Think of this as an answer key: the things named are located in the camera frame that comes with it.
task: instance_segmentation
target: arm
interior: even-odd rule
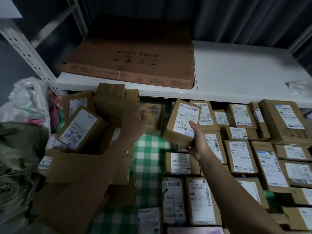
[[[147,120],[144,110],[137,107],[127,114],[123,119],[119,138],[112,143],[89,173],[73,182],[53,203],[46,204],[45,213],[39,216],[38,222],[46,224],[60,234],[85,233],[117,172],[119,162],[145,130]]]
[[[203,132],[190,122],[196,133],[195,146],[189,149],[199,161],[207,183],[231,234],[283,234],[270,214],[223,167],[209,148]]]

